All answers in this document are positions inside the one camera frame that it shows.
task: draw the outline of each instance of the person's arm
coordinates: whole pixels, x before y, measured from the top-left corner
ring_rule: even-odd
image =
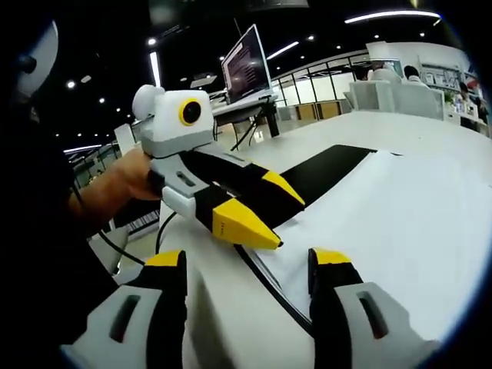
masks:
[[[131,198],[158,199],[147,183],[149,163],[142,149],[135,148],[80,190],[83,204],[71,194],[69,207],[87,235],[99,231]]]

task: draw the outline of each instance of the monitor screen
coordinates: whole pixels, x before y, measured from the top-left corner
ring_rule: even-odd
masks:
[[[267,62],[256,25],[252,25],[222,62],[229,103],[271,88]]]

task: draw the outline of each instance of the person's hand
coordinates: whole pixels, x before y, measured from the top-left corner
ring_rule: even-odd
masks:
[[[140,200],[158,200],[147,181],[151,159],[141,147],[134,148],[113,164],[118,176],[133,198]]]

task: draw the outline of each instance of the gray plastic part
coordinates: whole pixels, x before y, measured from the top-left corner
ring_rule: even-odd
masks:
[[[142,369],[146,367],[147,335],[161,291],[121,286],[87,319],[87,330],[62,351],[78,367],[91,369]],[[138,299],[122,342],[111,338],[111,329],[128,298]]]
[[[207,183],[185,167],[179,155],[152,159],[151,170],[164,177],[165,186],[172,188],[186,198],[193,198],[193,194],[208,187]]]
[[[437,341],[426,341],[410,326],[408,311],[375,283],[335,288],[351,332],[352,367],[416,367],[437,350]],[[368,301],[376,316],[382,317],[386,334],[375,338],[361,299]]]
[[[243,158],[239,158],[236,155],[233,155],[229,152],[224,151],[219,145],[215,142],[212,142],[208,145],[201,146],[195,149],[196,152],[201,152],[203,154],[215,156],[216,158],[229,161],[232,164],[236,164],[237,166],[244,168],[247,165],[251,164],[249,160],[245,160]]]
[[[198,146],[206,145],[214,140],[212,131],[190,133],[163,142],[153,141],[148,135],[151,135],[150,130],[142,131],[141,147],[153,158],[166,158],[182,151],[189,151]]]

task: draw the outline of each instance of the ceiling light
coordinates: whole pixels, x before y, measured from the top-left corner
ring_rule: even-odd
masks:
[[[423,17],[440,18],[440,15],[438,15],[436,13],[432,13],[432,12],[422,12],[420,10],[395,10],[395,11],[391,11],[391,12],[379,12],[379,13],[373,13],[373,14],[368,14],[368,15],[362,15],[361,17],[347,19],[345,21],[345,23],[349,24],[349,23],[365,21],[365,20],[373,19],[373,18],[395,17],[395,16],[399,16],[399,15],[419,15],[419,16],[423,16]]]
[[[72,152],[76,151],[84,151],[84,150],[89,150],[91,148],[100,148],[102,145],[92,145],[92,146],[82,146],[81,148],[69,148],[68,150],[64,150],[63,152],[66,154],[70,154]]]
[[[284,48],[281,48],[279,51],[274,52],[272,55],[270,55],[267,60],[273,59],[274,57],[280,55],[282,52],[287,51],[289,48],[293,48],[294,46],[299,45],[299,41],[292,42],[290,45],[285,46]]]
[[[161,87],[161,73],[159,72],[159,64],[157,61],[157,52],[150,54],[152,73],[154,74],[155,87]]]

